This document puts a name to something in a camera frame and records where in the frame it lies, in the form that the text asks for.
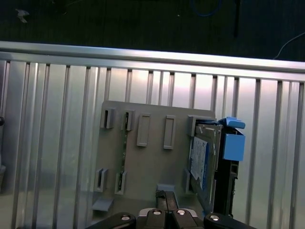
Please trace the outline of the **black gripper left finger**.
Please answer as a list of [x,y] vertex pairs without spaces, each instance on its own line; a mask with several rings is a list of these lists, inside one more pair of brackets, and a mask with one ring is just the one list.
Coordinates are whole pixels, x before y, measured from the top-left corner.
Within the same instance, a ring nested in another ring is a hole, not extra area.
[[102,221],[89,229],[164,229],[168,216],[166,192],[156,191],[156,208],[145,208],[136,217],[131,213],[120,212]]

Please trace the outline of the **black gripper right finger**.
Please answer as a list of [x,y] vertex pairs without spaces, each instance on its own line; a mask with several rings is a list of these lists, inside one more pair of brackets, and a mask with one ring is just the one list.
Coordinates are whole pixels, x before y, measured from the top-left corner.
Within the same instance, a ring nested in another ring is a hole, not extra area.
[[179,208],[175,193],[166,191],[166,208],[173,229],[252,229],[245,223],[220,213],[210,213],[203,219],[192,214],[190,209]]

